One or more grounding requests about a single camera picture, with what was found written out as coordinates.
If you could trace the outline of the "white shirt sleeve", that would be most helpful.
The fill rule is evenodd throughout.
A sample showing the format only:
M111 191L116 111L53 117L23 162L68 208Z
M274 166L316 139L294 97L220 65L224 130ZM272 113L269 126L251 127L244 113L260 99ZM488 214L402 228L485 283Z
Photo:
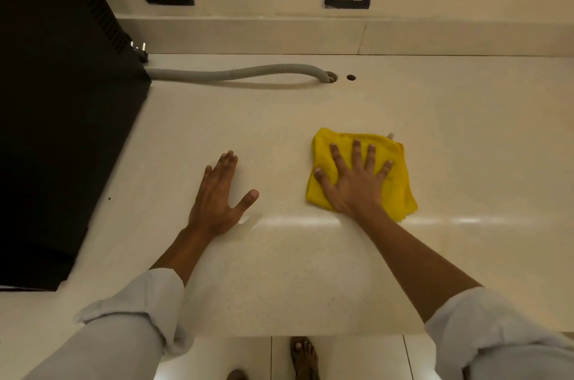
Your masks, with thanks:
M178 317L184 284L172 269L148 270L76 316L82 323L23 380L153 380L159 363L192 347Z
M441 380L574 380L574 341L491 290L450 298L424 327Z

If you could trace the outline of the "person's right forearm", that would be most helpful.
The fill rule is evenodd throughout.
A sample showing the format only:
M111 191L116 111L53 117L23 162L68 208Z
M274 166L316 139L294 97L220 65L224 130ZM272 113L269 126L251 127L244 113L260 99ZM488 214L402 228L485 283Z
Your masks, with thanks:
M393 221L377 203L345 207L426 323L452 297L482 285Z

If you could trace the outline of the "black electrical plug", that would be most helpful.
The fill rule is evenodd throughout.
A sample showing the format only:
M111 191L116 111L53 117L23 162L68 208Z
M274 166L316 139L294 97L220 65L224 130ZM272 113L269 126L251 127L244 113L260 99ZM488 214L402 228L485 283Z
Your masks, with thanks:
M141 46L136 46L136 43L133 40L130 40L130 46L142 64L147 64L149 62L149 54L146 50L146 42L142 42Z

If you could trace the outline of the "person's left forearm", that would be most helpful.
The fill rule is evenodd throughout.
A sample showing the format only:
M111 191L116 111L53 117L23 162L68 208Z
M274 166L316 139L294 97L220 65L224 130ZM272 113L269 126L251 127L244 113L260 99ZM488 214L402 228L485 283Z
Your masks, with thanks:
M213 235L200 226L189 223L174 242L150 267L152 269L170 269L186 286L202 255L213 240Z

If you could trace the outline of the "person's left hand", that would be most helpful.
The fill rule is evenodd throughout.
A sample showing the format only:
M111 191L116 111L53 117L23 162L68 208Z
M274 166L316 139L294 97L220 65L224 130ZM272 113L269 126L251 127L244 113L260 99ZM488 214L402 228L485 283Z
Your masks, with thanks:
M188 224L207 229L213 237L219 237L237 225L242 215L233 215L229 195L238 156L233 151L223 153L215 166L215 184L200 182L195 202L190 210Z

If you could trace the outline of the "yellow cleaning cloth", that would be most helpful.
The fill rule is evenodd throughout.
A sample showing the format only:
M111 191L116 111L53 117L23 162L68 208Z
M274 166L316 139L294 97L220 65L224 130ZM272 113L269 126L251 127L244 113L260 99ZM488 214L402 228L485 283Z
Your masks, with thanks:
M336 184L339 179L337 166L332 158L330 146L336 144L342 159L347 166L352 166L352 145L355 140L361 142L362 160L367 157L368 147L373 145L375 153L375 172L379 172L386 161L392 161L390 170L382 188L382 204L388 215L396 222L403 221L408 215L418 210L418 204L410 188L410 177L405 159L403 144L387 136L376 134L338 133L327 128L321 128L312 139L313 164L312 172L306 188L306 200L334 211L326 197L321 184L315 178L315 169L321 168L327 179Z

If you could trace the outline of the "large black appliance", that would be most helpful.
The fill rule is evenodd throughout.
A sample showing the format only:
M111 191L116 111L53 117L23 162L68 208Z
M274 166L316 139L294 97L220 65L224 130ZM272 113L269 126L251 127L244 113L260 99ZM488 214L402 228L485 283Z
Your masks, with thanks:
M0 292L68 279L150 81L106 0L0 0Z

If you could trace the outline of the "person's right hand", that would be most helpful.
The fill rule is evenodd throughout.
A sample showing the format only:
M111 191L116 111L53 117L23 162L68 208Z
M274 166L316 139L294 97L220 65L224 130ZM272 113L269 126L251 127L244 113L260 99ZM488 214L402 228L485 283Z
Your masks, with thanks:
M333 183L336 184L338 198L335 202L329 202L333 209L350 217L356 223L380 218L389 220L390 217L382 205L384 182L379 183L375 178L378 173L375 171L375 146L368 146L363 170L359 172L352 169L352 161L350 166L345 162L337 144L331 144L329 150L338 173L338 179Z

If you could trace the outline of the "person's right foot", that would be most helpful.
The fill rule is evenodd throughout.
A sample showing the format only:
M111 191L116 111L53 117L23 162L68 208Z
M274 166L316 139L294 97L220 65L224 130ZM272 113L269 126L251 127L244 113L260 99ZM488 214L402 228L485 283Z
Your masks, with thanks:
M292 336L289 345L295 380L320 380L318 354L312 341L306 336Z

